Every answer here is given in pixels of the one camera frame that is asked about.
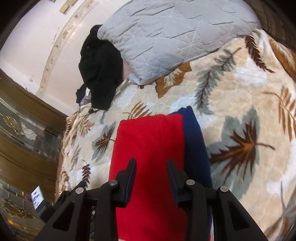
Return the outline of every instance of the bed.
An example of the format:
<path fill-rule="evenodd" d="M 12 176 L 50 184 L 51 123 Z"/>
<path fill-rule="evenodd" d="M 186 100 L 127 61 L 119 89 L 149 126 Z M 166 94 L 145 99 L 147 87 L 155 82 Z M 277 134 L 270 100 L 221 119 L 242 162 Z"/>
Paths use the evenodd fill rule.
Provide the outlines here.
<path fill-rule="evenodd" d="M 213 187 L 229 187 L 269 240 L 287 238 L 296 222 L 295 38 L 282 20 L 275 21 L 285 26 L 281 29 L 264 21 L 260 11 L 275 14 L 267 5 L 247 2 L 265 31 L 237 34 L 216 51 L 182 60 L 173 70 L 163 68 L 165 76 L 149 79 L 149 84 L 139 85 L 147 78 L 128 78 L 117 88 L 109 110 L 88 103 L 67 118 L 57 196 L 81 180 L 88 189 L 108 181 L 121 120 L 192 106 L 211 162 Z"/>

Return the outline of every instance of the pillow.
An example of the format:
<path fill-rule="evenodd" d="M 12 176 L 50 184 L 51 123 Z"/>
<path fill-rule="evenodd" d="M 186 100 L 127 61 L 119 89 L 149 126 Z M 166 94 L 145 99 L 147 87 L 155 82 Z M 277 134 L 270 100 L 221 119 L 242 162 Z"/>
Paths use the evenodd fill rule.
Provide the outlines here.
<path fill-rule="evenodd" d="M 98 38 L 113 43 L 134 71 L 129 79 L 144 85 L 256 28 L 260 22 L 243 0 L 132 0 Z"/>

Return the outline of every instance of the red sweater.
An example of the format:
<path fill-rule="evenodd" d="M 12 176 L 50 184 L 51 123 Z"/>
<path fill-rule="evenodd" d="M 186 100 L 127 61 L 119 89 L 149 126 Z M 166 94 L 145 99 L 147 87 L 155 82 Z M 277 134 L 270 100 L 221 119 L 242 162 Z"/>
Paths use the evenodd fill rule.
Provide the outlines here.
<path fill-rule="evenodd" d="M 182 116 L 156 115 L 122 120 L 117 130 L 109 179 L 137 161 L 131 200 L 117 208 L 118 237 L 125 241 L 183 241 L 186 214 L 177 208 L 166 172 L 166 160 L 184 166 Z"/>

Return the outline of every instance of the blue folded cloth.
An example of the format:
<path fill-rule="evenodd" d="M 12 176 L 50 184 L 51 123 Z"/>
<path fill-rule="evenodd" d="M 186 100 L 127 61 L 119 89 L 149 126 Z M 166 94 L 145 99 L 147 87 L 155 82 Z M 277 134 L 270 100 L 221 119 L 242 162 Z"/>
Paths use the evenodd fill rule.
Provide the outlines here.
<path fill-rule="evenodd" d="M 172 114 L 183 116 L 183 129 L 185 135 L 184 171 L 190 179 L 204 187 L 212 188 L 210 162 L 207 149 L 191 106 L 181 108 Z"/>

